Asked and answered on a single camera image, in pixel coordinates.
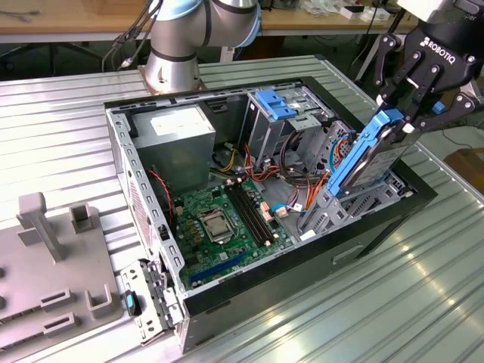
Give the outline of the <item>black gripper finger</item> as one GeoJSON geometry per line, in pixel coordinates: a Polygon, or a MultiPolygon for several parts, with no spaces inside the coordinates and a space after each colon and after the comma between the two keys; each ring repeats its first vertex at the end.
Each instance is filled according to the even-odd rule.
{"type": "Polygon", "coordinates": [[[398,99],[404,91],[403,82],[423,60],[423,52],[418,49],[413,50],[404,56],[400,68],[390,72],[386,67],[386,62],[403,45],[404,41],[392,33],[384,34],[380,39],[374,71],[374,84],[380,88],[377,96],[379,110],[388,110],[397,105],[398,99]]]}
{"type": "Polygon", "coordinates": [[[480,90],[469,72],[447,71],[433,64],[416,81],[404,114],[404,133],[428,132],[480,110],[480,90]]]}

